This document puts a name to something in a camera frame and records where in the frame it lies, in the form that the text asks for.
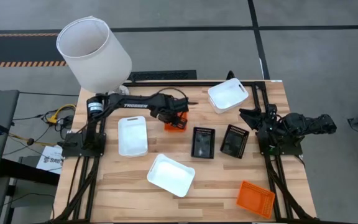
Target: white label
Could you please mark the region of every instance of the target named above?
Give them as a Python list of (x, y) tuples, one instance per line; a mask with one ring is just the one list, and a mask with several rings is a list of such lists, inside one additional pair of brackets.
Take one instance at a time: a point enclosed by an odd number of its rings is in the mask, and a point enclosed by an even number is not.
[(102, 107), (101, 107), (101, 106), (91, 106), (91, 107), (89, 108), (89, 110), (90, 110), (90, 111), (93, 111), (93, 110), (99, 110), (99, 111), (102, 111), (103, 109), (102, 109)]
[(91, 107), (91, 106), (102, 106), (101, 103), (90, 103), (88, 104), (88, 107)]

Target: yellow cable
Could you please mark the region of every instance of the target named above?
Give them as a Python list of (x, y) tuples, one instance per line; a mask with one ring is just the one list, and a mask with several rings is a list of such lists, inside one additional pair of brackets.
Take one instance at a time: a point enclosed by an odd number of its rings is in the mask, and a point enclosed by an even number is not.
[(60, 111), (67, 107), (74, 107), (74, 110), (76, 109), (76, 106), (73, 104), (66, 104), (61, 106), (54, 115), (52, 115), (50, 118), (47, 118), (47, 121), (51, 124), (57, 124), (57, 116), (59, 115)]
[[(9, 136), (12, 138), (17, 138), (22, 141), (26, 141), (26, 142), (29, 140), (29, 139), (23, 138), (22, 136), (18, 136), (16, 134), (12, 134), (12, 133), (9, 133)], [(56, 146), (56, 144), (54, 144), (54, 143), (38, 142), (38, 141), (34, 141), (34, 144), (39, 144), (41, 146)]]

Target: orange plastic basket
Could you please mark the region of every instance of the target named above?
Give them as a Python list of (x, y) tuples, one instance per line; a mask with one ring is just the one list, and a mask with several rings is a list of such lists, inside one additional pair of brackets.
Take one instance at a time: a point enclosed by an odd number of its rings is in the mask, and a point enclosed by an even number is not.
[[(182, 118), (187, 119), (187, 112), (183, 113)], [(184, 132), (184, 131), (186, 131), (186, 126), (185, 126), (184, 129), (180, 129), (180, 128), (172, 127), (170, 124), (165, 124), (164, 125), (164, 130), (170, 131), (170, 132)]]
[(260, 216), (270, 218), (272, 216), (274, 197), (273, 192), (243, 180), (236, 204)]

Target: paper document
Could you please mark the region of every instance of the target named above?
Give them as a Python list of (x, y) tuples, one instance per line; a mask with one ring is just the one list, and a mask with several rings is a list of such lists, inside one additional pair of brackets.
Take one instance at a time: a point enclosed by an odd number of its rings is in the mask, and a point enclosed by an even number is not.
[(60, 146), (45, 146), (42, 154), (43, 156), (38, 161), (37, 169), (60, 174), (63, 165), (62, 148)]

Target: white tray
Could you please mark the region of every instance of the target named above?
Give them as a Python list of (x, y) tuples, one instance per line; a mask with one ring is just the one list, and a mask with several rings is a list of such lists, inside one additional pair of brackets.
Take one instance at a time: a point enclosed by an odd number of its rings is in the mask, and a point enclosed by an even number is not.
[(241, 82), (232, 78), (208, 89), (209, 102), (220, 114), (241, 104), (249, 94)]
[(195, 175), (193, 168), (159, 154), (147, 174), (147, 180), (178, 197), (184, 197)]
[(126, 157), (147, 154), (147, 128), (143, 116), (118, 121), (118, 153)]

